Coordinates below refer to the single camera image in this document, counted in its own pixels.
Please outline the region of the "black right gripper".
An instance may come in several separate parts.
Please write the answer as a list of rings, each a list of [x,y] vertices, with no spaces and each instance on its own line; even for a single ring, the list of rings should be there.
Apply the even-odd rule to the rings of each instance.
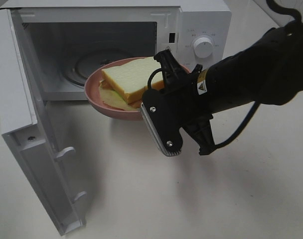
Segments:
[[[199,145],[200,155],[212,153],[214,140],[210,120],[213,115],[197,102],[199,72],[178,76],[165,72],[164,78],[170,84],[161,90],[152,87],[156,74],[153,72],[149,76],[140,112],[158,149],[165,156],[179,155],[183,146],[180,129],[184,129]]]

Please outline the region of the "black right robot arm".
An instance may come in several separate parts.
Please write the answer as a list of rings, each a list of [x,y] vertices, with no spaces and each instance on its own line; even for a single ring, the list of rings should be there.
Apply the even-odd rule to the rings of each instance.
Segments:
[[[207,69],[196,65],[187,73],[169,50],[154,59],[164,87],[148,85],[141,113],[158,149],[166,156],[180,154],[183,129],[199,145],[199,154],[209,155],[230,144],[261,104],[281,106],[303,91],[303,23],[271,28],[246,50]],[[238,128],[215,143],[213,115],[247,103],[253,105]]]

